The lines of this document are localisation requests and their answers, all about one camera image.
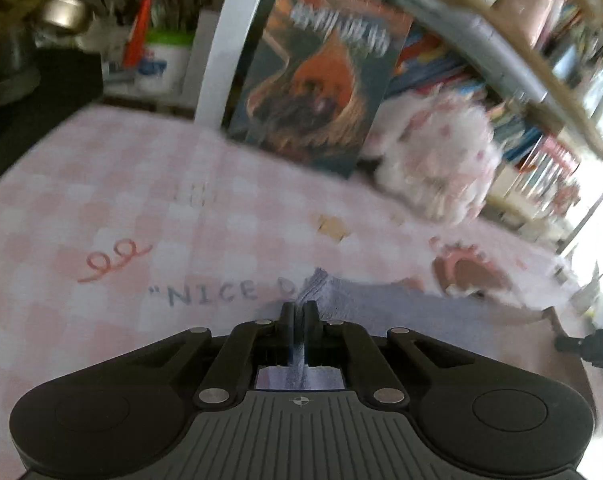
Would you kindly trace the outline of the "purple and brown sweater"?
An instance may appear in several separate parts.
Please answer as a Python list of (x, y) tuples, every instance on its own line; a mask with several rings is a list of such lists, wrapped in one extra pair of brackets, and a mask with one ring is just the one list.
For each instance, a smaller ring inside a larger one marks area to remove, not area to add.
[(573, 316), (557, 299), (531, 300), (529, 287), (501, 288), (487, 272), (473, 269), (466, 292), (438, 295), (425, 287), (422, 275), (390, 283), (349, 280), (315, 269), (303, 285), (279, 278), (258, 294), (255, 314), (275, 318), (286, 300), (318, 304), (323, 320), (363, 326), (373, 336), (393, 327), (409, 330), (522, 370), (563, 382), (578, 391), (594, 414), (595, 431), (603, 434), (603, 384), (578, 356), (554, 347)]

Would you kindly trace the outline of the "pink checkered desk mat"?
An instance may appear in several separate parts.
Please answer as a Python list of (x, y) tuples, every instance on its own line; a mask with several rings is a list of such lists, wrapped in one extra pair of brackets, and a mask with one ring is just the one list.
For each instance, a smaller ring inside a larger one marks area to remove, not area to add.
[(0, 479), (30, 388), (192, 326), (277, 312), (323, 269), (439, 293), (437, 258), (492, 298), (562, 309), (551, 252), (493, 224), (448, 228), (358, 180), (190, 122), (89, 106), (0, 179)]

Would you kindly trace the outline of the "row of colourful books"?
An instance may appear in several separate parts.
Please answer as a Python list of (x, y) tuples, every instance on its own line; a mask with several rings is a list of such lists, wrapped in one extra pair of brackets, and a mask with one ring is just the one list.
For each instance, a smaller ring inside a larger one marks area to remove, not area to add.
[(428, 96), (436, 91), (457, 92), (484, 106), (502, 159), (517, 168), (515, 191), (545, 208), (563, 192), (571, 204), (579, 201), (573, 179), (578, 159), (560, 146), (555, 149), (556, 155), (542, 153), (541, 145), (550, 139), (550, 130), (535, 124), (533, 114), (518, 110), (514, 101), (502, 99), (497, 87), (443, 39), (414, 24), (385, 98), (397, 98), (407, 92)]

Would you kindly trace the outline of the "white pink plush bunny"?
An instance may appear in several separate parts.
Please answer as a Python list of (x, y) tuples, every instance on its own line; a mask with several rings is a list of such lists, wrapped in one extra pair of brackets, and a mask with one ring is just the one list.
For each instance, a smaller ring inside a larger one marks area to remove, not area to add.
[(457, 91), (385, 101), (360, 152), (379, 163), (378, 188), (449, 226), (479, 216), (501, 156), (484, 106)]

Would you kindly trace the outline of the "Harry Potter book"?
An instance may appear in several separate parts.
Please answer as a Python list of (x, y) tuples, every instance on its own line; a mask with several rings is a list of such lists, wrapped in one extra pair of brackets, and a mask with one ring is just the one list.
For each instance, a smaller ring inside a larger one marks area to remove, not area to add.
[(349, 177), (412, 22), (381, 0), (274, 0), (230, 138)]

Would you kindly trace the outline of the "white wooden bookshelf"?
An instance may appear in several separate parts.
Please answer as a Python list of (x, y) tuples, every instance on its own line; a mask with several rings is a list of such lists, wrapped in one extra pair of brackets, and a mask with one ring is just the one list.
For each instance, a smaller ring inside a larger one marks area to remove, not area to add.
[[(195, 94), (195, 125), (228, 125), (276, 0), (224, 0)], [(489, 86), (547, 127), (563, 126), (603, 162), (603, 139), (548, 61), (483, 0), (363, 0), (362, 10), (399, 18), (400, 36), (420, 25), (454, 48)]]

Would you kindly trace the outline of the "white green pen holder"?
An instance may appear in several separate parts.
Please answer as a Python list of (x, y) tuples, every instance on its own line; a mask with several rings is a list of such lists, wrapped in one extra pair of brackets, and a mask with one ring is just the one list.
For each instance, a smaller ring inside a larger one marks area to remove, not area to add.
[(170, 29), (151, 29), (145, 38), (137, 68), (136, 87), (146, 94), (181, 92), (187, 73), (194, 35)]

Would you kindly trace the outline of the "metal bowl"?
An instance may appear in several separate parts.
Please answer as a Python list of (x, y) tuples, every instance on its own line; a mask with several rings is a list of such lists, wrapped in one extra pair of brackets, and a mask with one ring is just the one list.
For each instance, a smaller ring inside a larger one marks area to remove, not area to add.
[(81, 0), (44, 0), (39, 16), (44, 24), (80, 34), (90, 24), (92, 11)]

